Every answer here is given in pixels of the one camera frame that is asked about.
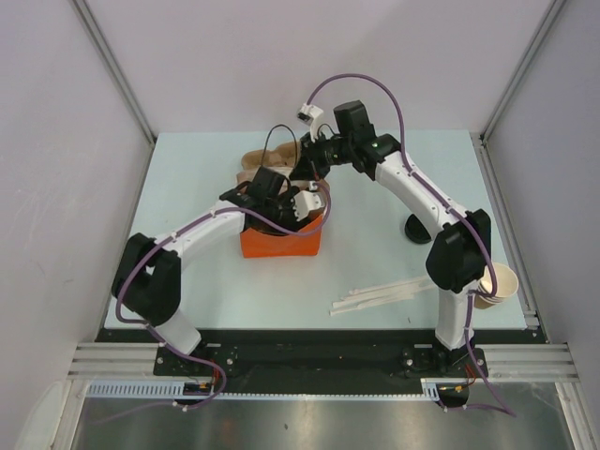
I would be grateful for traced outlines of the orange paper bag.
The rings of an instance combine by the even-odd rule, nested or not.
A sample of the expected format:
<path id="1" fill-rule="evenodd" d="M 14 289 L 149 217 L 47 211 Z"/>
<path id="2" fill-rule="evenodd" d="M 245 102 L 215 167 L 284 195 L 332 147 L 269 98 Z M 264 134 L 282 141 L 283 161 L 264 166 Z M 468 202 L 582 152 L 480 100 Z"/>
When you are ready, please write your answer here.
<path id="1" fill-rule="evenodd" d="M 277 124 L 273 126 L 267 133 L 264 150 L 268 150 L 268 143 L 272 133 L 277 128 L 285 128 L 292 135 L 292 142 L 299 143 L 295 137 L 293 130 L 285 124 Z M 243 184 L 253 180 L 258 169 L 243 170 L 236 175 L 236 182 Z M 292 169 L 287 168 L 269 168 L 286 177 L 285 183 L 279 190 L 279 195 L 287 194 L 291 188 L 299 188 L 300 190 L 308 187 L 307 181 L 291 181 L 289 175 Z M 316 231 L 308 237 L 299 237 L 297 235 L 286 234 L 279 232 L 264 222 L 252 218 L 253 223 L 249 228 L 240 234 L 240 247 L 245 258 L 275 258 L 275 257 L 299 257 L 299 256 L 316 256 L 321 245 L 321 231 Z"/>

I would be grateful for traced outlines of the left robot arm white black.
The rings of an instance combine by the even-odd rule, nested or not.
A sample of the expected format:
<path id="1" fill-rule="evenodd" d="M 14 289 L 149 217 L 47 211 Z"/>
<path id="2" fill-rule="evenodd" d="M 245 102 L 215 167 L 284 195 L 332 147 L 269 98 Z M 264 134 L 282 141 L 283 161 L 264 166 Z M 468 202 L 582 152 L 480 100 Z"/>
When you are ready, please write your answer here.
<path id="1" fill-rule="evenodd" d="M 179 368 L 189 375 L 201 372 L 207 352 L 199 346 L 200 332 L 180 307 L 183 272 L 205 250 L 252 225 L 271 232 L 299 231 L 308 222 L 294 212 L 300 192 L 285 175 L 262 168 L 179 229 L 129 237 L 111 288 L 117 319 L 149 327 L 176 349 L 173 361 Z"/>

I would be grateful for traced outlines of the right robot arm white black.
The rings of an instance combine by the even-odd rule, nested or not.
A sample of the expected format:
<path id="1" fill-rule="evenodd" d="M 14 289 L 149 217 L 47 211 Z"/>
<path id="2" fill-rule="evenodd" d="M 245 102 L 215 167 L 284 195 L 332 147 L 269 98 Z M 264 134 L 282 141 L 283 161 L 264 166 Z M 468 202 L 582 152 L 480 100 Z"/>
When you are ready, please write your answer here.
<path id="1" fill-rule="evenodd" d="M 404 141 L 377 134 L 361 101 L 337 106 L 334 116 L 337 132 L 324 138 L 319 133 L 323 111 L 311 104 L 300 107 L 297 117 L 308 131 L 291 178 L 320 180 L 332 167 L 350 164 L 410 209 L 433 240 L 426 259 L 427 274 L 439 289 L 432 364 L 443 376 L 454 376 L 474 356 L 473 297 L 483 276 L 494 272 L 491 219 L 440 191 L 405 153 Z"/>

